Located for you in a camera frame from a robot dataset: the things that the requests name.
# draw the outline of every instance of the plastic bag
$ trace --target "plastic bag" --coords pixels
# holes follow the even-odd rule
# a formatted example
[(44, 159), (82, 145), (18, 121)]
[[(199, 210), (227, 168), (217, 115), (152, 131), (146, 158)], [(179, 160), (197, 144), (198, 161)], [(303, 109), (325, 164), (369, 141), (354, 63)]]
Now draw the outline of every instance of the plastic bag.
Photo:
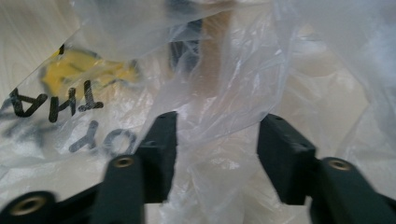
[[(40, 65), (0, 109), (0, 203), (36, 189), (64, 199), (97, 183), (106, 162), (133, 152), (153, 119), (168, 111), (178, 113), (177, 164), (161, 223), (307, 222), (306, 208), (278, 201), (258, 162), (256, 124), (269, 112), (295, 124), (320, 148), (319, 156), (338, 152), (365, 173), (372, 167), (366, 158), (379, 155), (368, 177), (394, 196), (396, 176), (378, 175), (394, 163), (383, 160), (394, 154), (391, 139), (382, 137), (390, 136), (383, 134), (391, 124), (380, 122), (393, 113), (383, 100), (391, 91), (381, 91), (385, 84), (391, 90), (392, 82), (361, 75), (364, 68), (350, 61), (359, 53), (343, 49), (343, 39), (334, 36), (344, 31), (341, 22), (326, 26), (336, 17), (333, 10), (280, 0), (71, 3), (81, 27), (64, 54)], [(363, 20), (365, 4), (341, 15), (359, 12)], [(384, 6), (394, 4), (375, 5), (370, 19)], [(314, 31), (301, 30), (307, 22)], [(368, 45), (372, 51), (389, 41), (368, 39), (376, 41)], [(362, 115), (366, 102), (357, 80), (371, 96)], [(337, 108), (356, 99), (358, 106), (343, 110), (346, 119), (340, 116)], [(380, 106), (387, 113), (377, 115)], [(336, 124), (342, 123), (340, 132)]]

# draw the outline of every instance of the black plastic part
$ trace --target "black plastic part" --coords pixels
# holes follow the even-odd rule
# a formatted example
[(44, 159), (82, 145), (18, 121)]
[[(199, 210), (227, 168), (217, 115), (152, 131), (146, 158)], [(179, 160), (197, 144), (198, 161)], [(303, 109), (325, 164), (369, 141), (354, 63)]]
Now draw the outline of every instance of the black plastic part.
[(286, 204), (304, 204), (315, 166), (315, 147), (281, 117), (269, 114), (260, 124), (257, 153), (274, 185), (279, 199)]
[(91, 224), (145, 223), (141, 161), (119, 156), (108, 166), (92, 210)]
[(142, 160), (146, 203), (167, 200), (175, 172), (176, 130), (176, 112), (160, 115), (135, 153)]
[(9, 203), (0, 214), (1, 224), (47, 224), (55, 206), (55, 197), (46, 191), (22, 195)]
[(321, 189), (335, 223), (396, 223), (396, 216), (384, 198), (347, 161), (323, 159), (318, 168), (317, 187)]
[(90, 220), (92, 206), (100, 184), (86, 189), (56, 206), (55, 220), (59, 224), (86, 224)]

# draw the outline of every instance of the plastic packaging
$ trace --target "plastic packaging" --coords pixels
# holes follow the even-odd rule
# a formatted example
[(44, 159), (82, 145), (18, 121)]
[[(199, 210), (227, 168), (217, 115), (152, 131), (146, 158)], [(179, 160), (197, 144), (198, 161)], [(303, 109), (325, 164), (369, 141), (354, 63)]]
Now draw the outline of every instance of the plastic packaging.
[[(396, 22), (382, 11), (395, 4), (356, 3), (333, 15), (346, 3), (71, 3), (80, 29), (64, 53), (0, 109), (0, 203), (36, 189), (64, 199), (97, 183), (106, 162), (132, 153), (168, 111), (178, 113), (177, 164), (161, 223), (307, 222), (306, 208), (278, 201), (258, 162), (256, 124), (269, 112), (290, 120), (320, 157), (355, 162), (395, 196), (393, 121), (384, 122), (394, 114), (395, 55), (384, 46)], [(348, 25), (360, 20), (380, 26), (359, 26), (377, 33), (356, 47), (353, 38), (366, 35)]]

